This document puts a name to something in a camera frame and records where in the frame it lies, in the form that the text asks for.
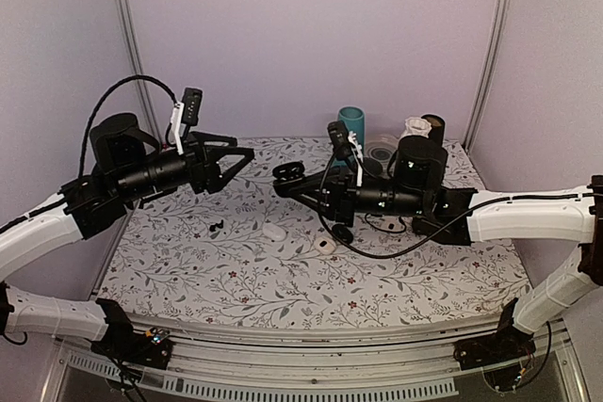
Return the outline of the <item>black earbud charging case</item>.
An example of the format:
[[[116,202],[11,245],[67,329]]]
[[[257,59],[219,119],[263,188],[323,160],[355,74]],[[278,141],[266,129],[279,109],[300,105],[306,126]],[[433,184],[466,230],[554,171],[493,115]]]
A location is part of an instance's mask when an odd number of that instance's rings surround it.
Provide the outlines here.
[[[303,162],[289,162],[275,167],[272,171],[274,183],[277,185],[298,181],[304,177],[305,166]]]

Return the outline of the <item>white earbud charging case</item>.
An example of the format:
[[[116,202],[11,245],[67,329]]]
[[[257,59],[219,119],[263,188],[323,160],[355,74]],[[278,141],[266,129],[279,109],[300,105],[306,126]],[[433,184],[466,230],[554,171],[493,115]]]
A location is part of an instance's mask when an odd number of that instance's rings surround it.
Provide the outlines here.
[[[273,223],[265,223],[262,232],[264,236],[275,242],[281,242],[286,239],[286,231]]]

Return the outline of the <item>black wireless earbuds pair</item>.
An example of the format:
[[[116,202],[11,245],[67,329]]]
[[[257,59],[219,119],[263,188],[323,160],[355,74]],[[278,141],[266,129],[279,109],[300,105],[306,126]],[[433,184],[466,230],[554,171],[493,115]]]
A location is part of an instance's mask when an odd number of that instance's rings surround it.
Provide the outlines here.
[[[224,228],[224,221],[221,220],[220,222],[217,223],[213,223],[209,226],[209,231],[211,233],[217,232],[217,231],[221,231]]]

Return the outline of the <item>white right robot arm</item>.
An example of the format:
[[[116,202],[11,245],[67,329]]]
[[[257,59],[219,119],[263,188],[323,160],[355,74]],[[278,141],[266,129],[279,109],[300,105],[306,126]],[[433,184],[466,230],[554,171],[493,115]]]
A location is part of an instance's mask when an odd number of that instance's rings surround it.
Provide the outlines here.
[[[565,262],[530,293],[503,310],[487,352],[508,360],[545,322],[602,284],[602,182],[559,191],[499,193],[443,185],[448,153],[427,137],[399,141],[389,178],[366,170],[349,139],[333,139],[332,160],[319,173],[305,175],[301,162],[272,171],[273,187],[312,209],[322,223],[352,225],[356,214],[408,217],[420,240],[403,256],[434,241],[468,246],[498,239],[557,239],[577,244]]]

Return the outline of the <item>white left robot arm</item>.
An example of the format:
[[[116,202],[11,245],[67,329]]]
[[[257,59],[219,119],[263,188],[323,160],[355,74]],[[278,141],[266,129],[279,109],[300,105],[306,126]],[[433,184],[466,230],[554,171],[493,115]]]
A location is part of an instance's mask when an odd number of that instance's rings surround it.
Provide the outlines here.
[[[133,113],[113,115],[90,130],[92,173],[62,186],[33,211],[1,229],[1,277],[42,256],[109,229],[136,203],[188,185],[213,194],[253,161],[234,137],[192,132],[170,150],[139,128]],[[111,300],[72,301],[21,292],[1,284],[1,331],[38,332],[103,342],[121,359],[140,349],[138,335]]]

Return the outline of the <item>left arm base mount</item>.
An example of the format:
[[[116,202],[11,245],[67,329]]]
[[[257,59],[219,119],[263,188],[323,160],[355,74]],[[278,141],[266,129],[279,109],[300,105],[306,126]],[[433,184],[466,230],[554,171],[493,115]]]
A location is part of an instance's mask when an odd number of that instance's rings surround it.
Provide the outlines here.
[[[171,359],[173,342],[164,333],[151,329],[144,333],[135,332],[134,327],[115,300],[97,298],[107,326],[98,341],[90,342],[90,350],[117,362],[127,362],[166,370]]]

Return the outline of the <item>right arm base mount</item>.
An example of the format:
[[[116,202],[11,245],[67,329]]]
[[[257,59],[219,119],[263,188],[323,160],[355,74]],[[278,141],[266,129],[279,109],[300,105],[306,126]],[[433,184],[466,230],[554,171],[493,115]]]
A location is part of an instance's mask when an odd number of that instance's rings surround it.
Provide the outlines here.
[[[516,297],[504,306],[494,332],[454,343],[453,358],[462,370],[518,359],[536,350],[534,333],[519,330],[513,320],[517,302]]]

